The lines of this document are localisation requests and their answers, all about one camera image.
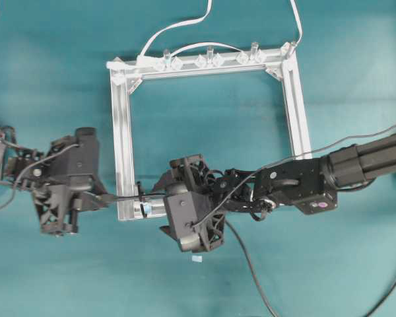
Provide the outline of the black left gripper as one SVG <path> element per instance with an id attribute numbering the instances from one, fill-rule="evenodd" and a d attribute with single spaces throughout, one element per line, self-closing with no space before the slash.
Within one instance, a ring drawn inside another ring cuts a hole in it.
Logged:
<path id="1" fill-rule="evenodd" d="M 6 176 L 16 184 L 16 189 L 31 193 L 43 234 L 76 234 L 80 212 L 107 208 L 116 200 L 99 177 L 91 190 L 83 192 L 74 192 L 66 185 L 49 181 L 46 163 L 64 152 L 49 155 L 37 150 L 22 150 L 17 157 L 8 159 Z"/>

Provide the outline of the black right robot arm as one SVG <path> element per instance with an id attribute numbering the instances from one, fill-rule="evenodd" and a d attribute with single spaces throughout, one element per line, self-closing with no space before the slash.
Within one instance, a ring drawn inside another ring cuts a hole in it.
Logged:
<path id="1" fill-rule="evenodd" d="M 262 221 L 275 208 L 307 215 L 337 206 L 339 192 L 364 189 L 396 172 L 396 134 L 351 145 L 318 158 L 286 159 L 255 171 L 212 170 L 201 155 L 171 161 L 153 187 L 163 193 L 168 224 L 162 231 L 184 252 L 209 252 L 224 242 L 228 212 Z"/>

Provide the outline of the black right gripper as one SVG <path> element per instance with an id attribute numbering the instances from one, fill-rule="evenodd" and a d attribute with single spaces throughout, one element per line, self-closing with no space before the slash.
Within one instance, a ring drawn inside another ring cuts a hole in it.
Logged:
<path id="1" fill-rule="evenodd" d="M 170 169 L 161 175 L 152 188 L 152 193 L 162 192 L 164 197 L 195 192 L 209 198 L 212 210 L 201 221 L 192 225 L 193 228 L 206 225 L 209 230 L 210 251 L 224 243 L 224 216 L 227 206 L 221 207 L 220 202 L 246 176 L 245 173 L 222 173 L 211 170 L 203 155 L 191 155 L 170 161 Z"/>

